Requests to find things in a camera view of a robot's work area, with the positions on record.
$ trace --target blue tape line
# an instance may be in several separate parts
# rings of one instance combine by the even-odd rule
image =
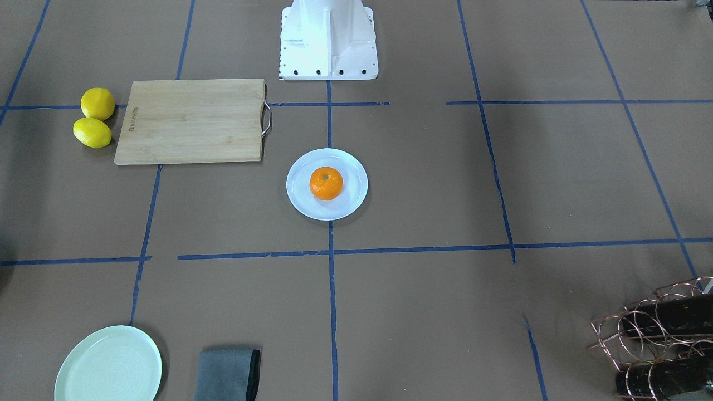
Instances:
[[[523,321],[528,329],[528,337],[530,338],[530,348],[533,351],[533,360],[535,361],[535,369],[537,370],[537,380],[540,383],[540,394],[542,395],[542,401],[547,401],[547,389],[545,388],[545,378],[542,376],[542,365],[540,364],[540,355],[537,352],[537,344],[535,344],[535,339],[533,338],[533,331],[530,327],[530,322],[523,316]]]
[[[357,101],[357,102],[336,102],[336,103],[269,103],[270,107],[342,107],[342,106],[390,106],[388,101]]]
[[[185,34],[183,35],[183,47],[180,50],[180,58],[178,59],[178,70],[176,71],[176,79],[180,79],[183,72],[183,59],[185,58],[185,50],[188,47],[188,37],[190,35],[190,25],[193,22],[193,9],[195,8],[195,0],[190,0],[190,9],[188,10],[188,21],[185,24]]]
[[[551,248],[586,248],[597,246],[631,246],[631,245],[665,245],[676,244],[676,238],[659,238],[652,240],[614,240],[614,241],[580,241],[562,243],[516,243],[516,249],[551,249]],[[684,238],[685,243],[713,243],[713,238]],[[458,252],[471,250],[505,250],[509,244],[493,245],[454,245],[454,246],[421,246],[412,248],[352,248],[332,250],[294,250],[287,252],[256,252],[256,253],[216,253],[202,255],[181,255],[178,260],[210,260],[210,259],[247,259],[290,256],[320,256],[329,255],[366,255],[370,253],[419,253],[419,252]]]
[[[327,148],[332,147],[332,82],[327,81]]]
[[[713,238],[683,238],[685,243],[713,243]]]
[[[478,83],[478,74],[476,73],[476,65],[473,61],[473,53],[471,52],[471,41],[468,39],[468,29],[466,28],[466,20],[463,17],[463,6],[461,5],[461,0],[456,0],[458,3],[458,14],[461,17],[461,28],[463,29],[463,38],[466,41],[466,50],[468,51],[468,60],[471,63],[471,73],[473,74],[473,85],[476,88],[476,97],[478,98],[478,108],[481,112],[481,120],[483,121],[483,131],[486,135],[486,142],[488,144],[488,153],[490,153],[491,161],[493,163],[493,177],[495,178],[495,185],[498,188],[498,195],[500,196],[500,205],[503,209],[503,222],[505,223],[505,232],[508,235],[508,243],[510,244],[510,253],[513,257],[513,263],[517,262],[515,257],[515,247],[513,246],[513,235],[510,231],[510,222],[508,221],[508,210],[505,207],[505,198],[503,197],[503,189],[500,186],[500,178],[498,176],[498,165],[495,160],[495,153],[493,152],[493,144],[491,142],[490,130],[488,130],[488,121],[486,119],[486,110],[483,107],[483,98],[481,96],[481,87]]]
[[[619,104],[618,100],[551,100],[551,101],[482,101],[486,105],[498,104]],[[447,101],[447,106],[476,105],[477,101]]]
[[[329,301],[332,312],[332,397],[339,401],[339,364],[337,362],[337,295],[334,289],[334,235],[329,221]]]
[[[82,106],[78,104],[64,104],[55,106],[9,106],[8,110],[79,110]],[[117,104],[116,108],[126,108],[125,104]]]
[[[520,243],[515,244],[517,249],[541,249],[541,248],[584,248],[590,246],[621,246],[621,245],[661,245],[678,243],[677,239],[658,240],[619,240],[619,241],[581,241],[570,243]]]
[[[611,62],[609,61],[609,56],[607,56],[607,52],[604,50],[604,45],[602,44],[602,40],[599,37],[599,33],[597,32],[596,27],[594,26],[594,21],[592,20],[592,16],[589,14],[589,9],[587,8],[587,5],[585,4],[584,0],[580,0],[580,3],[582,4],[582,8],[584,9],[584,12],[587,16],[587,20],[589,21],[589,25],[592,28],[592,32],[594,33],[594,37],[597,39],[597,45],[599,45],[599,50],[602,53],[602,56],[604,57],[604,61],[607,64],[607,68],[609,69],[609,74],[612,76],[612,80],[614,81],[614,86],[617,89],[617,92],[619,93],[619,98],[621,99],[621,103],[624,106],[624,110],[626,111],[626,115],[629,118],[629,123],[631,124],[632,130],[634,130],[634,135],[636,136],[636,140],[639,143],[639,147],[641,148],[641,152],[644,156],[644,160],[646,161],[646,165],[649,168],[649,172],[651,173],[651,177],[654,180],[654,184],[656,185],[656,190],[659,193],[659,197],[661,198],[661,201],[664,204],[664,209],[666,210],[666,214],[668,215],[669,221],[671,223],[671,226],[673,227],[673,231],[676,234],[676,239],[678,239],[679,244],[681,245],[681,251],[683,252],[683,256],[686,259],[686,263],[688,264],[688,268],[691,271],[691,274],[693,275],[694,278],[698,277],[698,272],[696,271],[696,268],[693,266],[693,262],[691,261],[691,257],[688,254],[688,250],[686,249],[686,245],[682,240],[681,233],[678,229],[678,225],[676,224],[676,220],[673,218],[673,213],[671,212],[671,208],[669,207],[668,201],[666,200],[666,196],[664,195],[664,191],[661,188],[661,183],[659,182],[658,177],[656,176],[656,172],[654,171],[654,166],[651,164],[651,159],[649,159],[649,154],[646,151],[646,147],[644,146],[644,142],[641,139],[641,135],[639,134],[639,129],[636,126],[636,123],[634,122],[634,117],[631,114],[631,110],[629,109],[629,105],[627,104],[627,100],[624,97],[624,93],[622,92],[621,86],[619,85],[619,81],[617,80],[616,74],[614,74],[614,68],[612,67]]]
[[[686,104],[686,103],[713,103],[713,99],[668,99],[668,100],[626,100],[627,103],[643,104]]]
[[[507,244],[503,245],[460,245],[460,246],[421,246],[414,248],[361,248],[361,249],[338,249],[335,255],[363,255],[367,253],[418,253],[418,252],[456,252],[462,250],[498,250],[510,249]]]
[[[287,252],[251,252],[251,253],[216,253],[204,255],[181,255],[178,260],[209,260],[209,259],[250,259],[250,258],[284,258],[287,256],[319,256],[328,255],[328,250],[291,250]]]
[[[38,259],[38,260],[0,260],[0,266],[33,266],[33,265],[83,265],[88,263],[121,263],[138,262],[140,256],[127,258],[81,258],[81,259]]]
[[[134,315],[136,313],[136,303],[138,302],[138,283],[143,275],[143,264],[148,259],[146,258],[146,249],[148,248],[148,238],[151,235],[151,223],[153,222],[153,211],[156,207],[156,198],[158,197],[158,187],[161,182],[161,171],[163,164],[159,164],[156,168],[156,179],[153,183],[153,194],[151,195],[151,206],[148,208],[148,218],[146,219],[146,232],[143,236],[143,244],[141,245],[141,257],[136,268],[136,280],[134,281],[133,300],[131,302],[131,319],[129,325],[133,325]]]
[[[35,33],[32,35],[32,40],[30,40],[29,46],[27,46],[27,51],[25,52],[25,57],[22,58],[22,63],[20,64],[20,69],[17,71],[17,75],[15,75],[15,81],[12,83],[12,87],[10,88],[10,93],[7,96],[7,99],[5,100],[5,107],[3,108],[2,112],[0,112],[0,126],[2,125],[2,122],[5,120],[5,115],[7,114],[8,107],[10,107],[10,103],[12,103],[12,98],[15,96],[15,91],[17,91],[17,86],[20,84],[20,78],[22,77],[22,73],[25,71],[25,67],[27,66],[27,61],[30,58],[30,53],[32,53],[32,49],[35,47],[35,42],[37,42],[37,36],[40,34],[40,30],[42,29],[42,24],[44,24],[44,19],[45,16],[47,16],[47,9],[49,8],[49,2],[50,0],[45,1],[45,5],[42,8],[42,14],[40,15],[40,20],[37,23],[37,27],[35,28]]]

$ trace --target metal handle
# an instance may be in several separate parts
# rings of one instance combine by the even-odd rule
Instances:
[[[267,119],[267,127],[262,130],[262,137],[264,138],[272,129],[272,109],[270,108],[270,105],[267,104],[267,101],[265,99],[262,99],[262,104],[267,107],[267,112],[270,113],[270,117]]]

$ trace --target gray towel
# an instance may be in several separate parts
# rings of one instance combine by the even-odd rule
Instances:
[[[259,350],[206,350],[198,360],[193,401],[255,401],[259,381]]]

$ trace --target tangerine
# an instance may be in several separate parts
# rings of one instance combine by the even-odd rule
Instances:
[[[336,198],[344,186],[342,175],[336,168],[320,167],[309,178],[309,190],[317,199],[331,201]]]

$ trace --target cutting board handle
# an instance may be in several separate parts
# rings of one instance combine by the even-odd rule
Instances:
[[[264,138],[272,129],[272,109],[270,108],[270,105],[267,104],[267,100],[262,99],[262,104],[265,105],[265,108],[267,108],[268,112],[268,117],[267,117],[267,127],[264,127],[262,129],[262,137]]]

